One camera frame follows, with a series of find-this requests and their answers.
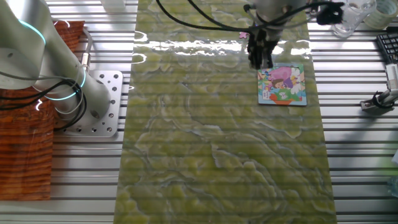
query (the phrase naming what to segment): glass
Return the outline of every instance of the glass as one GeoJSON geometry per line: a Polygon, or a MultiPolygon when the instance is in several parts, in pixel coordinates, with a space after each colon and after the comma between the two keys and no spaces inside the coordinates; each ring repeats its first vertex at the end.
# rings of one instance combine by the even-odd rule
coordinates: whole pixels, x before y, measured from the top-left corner
{"type": "Polygon", "coordinates": [[[347,38],[351,36],[357,26],[376,10],[376,0],[337,0],[333,2],[344,2],[342,7],[343,22],[331,27],[333,33],[338,37],[347,38]]]}

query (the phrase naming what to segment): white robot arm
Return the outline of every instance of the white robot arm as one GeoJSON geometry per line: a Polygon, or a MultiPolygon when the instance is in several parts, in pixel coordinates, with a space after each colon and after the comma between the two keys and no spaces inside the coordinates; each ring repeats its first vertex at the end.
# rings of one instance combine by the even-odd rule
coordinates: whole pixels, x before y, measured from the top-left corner
{"type": "MultiPolygon", "coordinates": [[[[0,0],[0,88],[17,90],[33,86],[44,91],[60,80],[72,80],[84,93],[86,107],[79,126],[95,123],[108,111],[109,91],[88,74],[59,36],[44,0],[0,0]]],[[[62,85],[46,97],[58,115],[76,118],[83,94],[62,85]]]]}

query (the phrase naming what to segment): cartoon girl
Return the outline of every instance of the cartoon girl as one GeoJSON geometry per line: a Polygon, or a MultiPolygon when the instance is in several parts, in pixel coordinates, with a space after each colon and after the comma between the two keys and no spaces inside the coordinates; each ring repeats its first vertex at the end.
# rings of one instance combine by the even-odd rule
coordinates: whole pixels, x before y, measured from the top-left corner
{"type": "Polygon", "coordinates": [[[281,67],[269,72],[269,80],[279,80],[282,79],[282,83],[287,88],[293,88],[293,82],[291,79],[292,76],[292,68],[290,67],[281,67]]]}
{"type": "Polygon", "coordinates": [[[272,87],[274,88],[284,88],[284,80],[281,78],[278,78],[276,80],[272,81],[272,87]]]}

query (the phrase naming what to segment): cable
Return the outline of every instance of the cable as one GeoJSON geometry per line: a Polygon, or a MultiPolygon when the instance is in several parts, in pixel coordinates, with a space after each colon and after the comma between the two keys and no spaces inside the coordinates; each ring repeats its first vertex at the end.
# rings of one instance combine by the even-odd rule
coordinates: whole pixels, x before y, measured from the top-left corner
{"type": "MultiPolygon", "coordinates": [[[[81,64],[79,64],[79,67],[80,67],[80,68],[83,68],[83,75],[84,75],[83,80],[84,80],[84,79],[85,79],[85,76],[86,76],[86,72],[85,72],[85,70],[84,70],[85,68],[84,68],[83,65],[81,65],[81,64]]],[[[62,78],[62,79],[66,79],[66,80],[73,80],[73,81],[74,81],[74,84],[73,84],[73,86],[71,86],[71,88],[73,88],[73,87],[75,87],[75,85],[78,84],[78,83],[77,83],[78,76],[79,76],[79,69],[78,69],[77,72],[76,72],[75,79],[72,79],[72,78],[65,78],[65,77],[48,77],[48,78],[62,78]]],[[[32,87],[33,87],[36,91],[41,92],[41,90],[38,90],[35,86],[32,86],[32,87]]],[[[52,92],[52,93],[50,93],[50,94],[60,94],[60,93],[63,93],[63,92],[65,92],[65,91],[67,91],[67,90],[68,90],[68,89],[64,89],[64,90],[52,92]]]]}
{"type": "Polygon", "coordinates": [[[0,71],[0,75],[4,75],[5,77],[9,78],[15,78],[18,80],[24,80],[24,81],[40,81],[40,80],[49,80],[49,79],[56,79],[56,78],[61,78],[64,80],[73,80],[72,78],[65,78],[65,77],[43,77],[42,78],[26,78],[26,77],[18,77],[16,75],[11,75],[5,72],[0,71]]]}
{"type": "Polygon", "coordinates": [[[20,108],[29,106],[29,105],[35,103],[37,100],[39,100],[39,99],[41,99],[42,97],[44,97],[44,96],[45,96],[48,92],[50,92],[51,90],[55,89],[55,88],[58,87],[58,86],[65,85],[65,84],[67,84],[67,81],[62,80],[62,81],[58,82],[57,84],[55,84],[54,86],[50,87],[49,89],[47,89],[47,90],[45,90],[45,91],[43,91],[43,92],[41,92],[41,93],[31,95],[31,96],[15,97],[15,98],[11,98],[11,97],[0,97],[0,99],[2,99],[2,100],[11,100],[11,101],[12,101],[12,100],[28,100],[28,99],[30,99],[30,98],[34,98],[34,100],[32,100],[32,101],[30,101],[30,102],[28,102],[28,103],[23,103],[23,104],[21,104],[21,105],[17,105],[17,106],[14,106],[14,107],[0,107],[0,111],[15,110],[15,109],[20,109],[20,108]]]}
{"type": "Polygon", "coordinates": [[[253,13],[251,13],[251,11],[246,11],[246,13],[250,16],[250,18],[257,24],[257,25],[261,25],[262,22],[253,15],[253,13]]]}
{"type": "MultiPolygon", "coordinates": [[[[7,77],[12,77],[14,78],[14,75],[10,75],[4,72],[0,72],[1,75],[5,75],[7,77]]],[[[86,96],[83,94],[81,88],[79,85],[76,84],[76,82],[74,82],[74,80],[71,80],[70,78],[68,79],[63,79],[62,81],[58,82],[57,84],[55,84],[54,86],[50,87],[47,90],[44,90],[40,93],[36,93],[34,95],[30,95],[30,96],[24,96],[24,97],[3,97],[0,96],[1,100],[10,100],[10,101],[17,101],[17,100],[28,100],[33,98],[32,101],[28,102],[28,103],[23,103],[23,104],[19,104],[19,105],[5,105],[5,106],[1,106],[0,107],[0,111],[10,111],[10,110],[16,110],[16,109],[21,109],[24,108],[26,106],[30,106],[32,104],[34,104],[35,102],[37,102],[39,99],[41,99],[42,97],[44,97],[47,93],[49,93],[50,91],[52,91],[53,89],[62,86],[62,85],[69,85],[71,88],[73,88],[76,92],[76,96],[79,97],[80,103],[79,105],[74,109],[74,111],[76,111],[78,109],[78,112],[76,113],[76,115],[73,117],[73,119],[67,123],[66,125],[62,126],[61,128],[55,128],[54,131],[58,131],[61,129],[66,129],[69,128],[70,126],[73,126],[74,124],[76,124],[85,114],[86,109],[87,109],[87,99],[86,96]]]]}
{"type": "Polygon", "coordinates": [[[69,112],[61,112],[58,110],[58,108],[56,106],[54,106],[55,110],[60,113],[60,114],[64,114],[64,115],[68,115],[68,114],[72,114],[73,112],[75,112],[77,110],[77,108],[79,108],[79,106],[81,105],[81,102],[83,102],[83,97],[80,97],[80,102],[79,104],[77,104],[77,106],[75,107],[75,109],[69,111],[69,112]]]}
{"type": "Polygon", "coordinates": [[[312,3],[312,4],[308,4],[306,6],[302,6],[296,10],[290,11],[286,14],[284,14],[283,16],[274,19],[273,21],[270,21],[268,23],[265,24],[261,24],[259,26],[256,27],[250,27],[250,28],[238,28],[238,27],[231,27],[231,26],[227,26],[224,25],[220,22],[215,21],[214,19],[212,19],[210,16],[206,15],[195,3],[193,3],[191,0],[188,0],[189,3],[202,15],[204,16],[207,20],[209,20],[210,22],[214,23],[215,25],[218,25],[220,27],[205,27],[205,26],[198,26],[198,25],[194,25],[194,24],[189,24],[187,22],[181,21],[179,19],[177,19],[176,17],[172,16],[169,12],[167,12],[167,10],[163,7],[163,5],[160,3],[160,0],[156,0],[156,3],[159,5],[160,9],[163,11],[164,14],[166,14],[166,16],[168,16],[170,19],[172,19],[175,22],[178,22],[179,24],[188,26],[188,27],[192,27],[192,28],[196,28],[196,29],[205,29],[205,30],[222,30],[222,31],[232,31],[232,32],[253,32],[255,30],[259,30],[259,29],[264,29],[268,26],[271,25],[276,25],[278,22],[283,21],[285,19],[288,19],[289,17],[292,17],[294,15],[296,15],[297,13],[301,12],[302,10],[311,8],[311,7],[318,7],[318,6],[323,6],[323,5],[335,5],[335,6],[343,6],[344,3],[343,2],[316,2],[316,3],[312,3]]]}
{"type": "Polygon", "coordinates": [[[234,29],[232,30],[232,29],[225,29],[225,28],[220,28],[220,27],[207,27],[207,26],[198,26],[198,25],[194,25],[194,24],[189,24],[187,22],[184,22],[184,21],[181,21],[181,20],[177,19],[176,17],[172,16],[169,12],[167,12],[166,9],[163,7],[162,3],[160,3],[160,0],[156,0],[156,3],[160,7],[160,9],[163,11],[163,13],[166,14],[166,16],[168,16],[173,21],[178,22],[179,24],[185,25],[187,27],[196,28],[196,29],[205,29],[205,30],[250,32],[250,30],[246,29],[246,28],[239,28],[241,30],[234,30],[234,29]]]}
{"type": "Polygon", "coordinates": [[[301,25],[303,25],[303,24],[306,24],[306,23],[308,23],[308,22],[310,22],[313,18],[315,18],[317,15],[314,15],[314,16],[310,16],[310,18],[308,18],[307,20],[305,20],[305,21],[302,21],[302,22],[298,22],[298,23],[295,23],[295,24],[292,24],[292,25],[289,25],[289,26],[268,26],[267,28],[268,29],[276,29],[276,30],[279,30],[279,29],[292,29],[292,28],[296,28],[296,27],[298,27],[298,26],[301,26],[301,25]]]}
{"type": "Polygon", "coordinates": [[[87,48],[85,53],[90,53],[91,51],[91,47],[93,46],[93,38],[91,37],[91,34],[83,28],[83,33],[86,35],[87,39],[88,39],[88,43],[87,43],[87,48]]]}
{"type": "Polygon", "coordinates": [[[284,19],[289,18],[290,16],[294,16],[297,13],[301,12],[302,10],[306,10],[306,9],[311,8],[311,7],[323,6],[323,5],[331,5],[331,6],[341,7],[341,6],[344,6],[345,4],[343,2],[316,2],[316,3],[308,4],[306,6],[302,6],[302,7],[298,8],[296,10],[290,11],[290,12],[284,14],[283,16],[281,16],[281,17],[279,17],[277,19],[274,19],[273,21],[268,22],[267,24],[263,24],[263,25],[260,25],[260,26],[252,27],[252,28],[253,29],[266,28],[267,26],[275,25],[276,23],[278,23],[280,21],[283,21],[284,19]]]}

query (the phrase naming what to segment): black keyboard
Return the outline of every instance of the black keyboard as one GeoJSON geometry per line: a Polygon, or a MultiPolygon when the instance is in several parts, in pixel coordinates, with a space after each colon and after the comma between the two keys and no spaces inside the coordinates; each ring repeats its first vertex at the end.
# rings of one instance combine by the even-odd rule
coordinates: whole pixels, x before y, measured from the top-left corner
{"type": "Polygon", "coordinates": [[[387,64],[398,61],[398,33],[380,34],[377,36],[377,44],[387,64]]]}

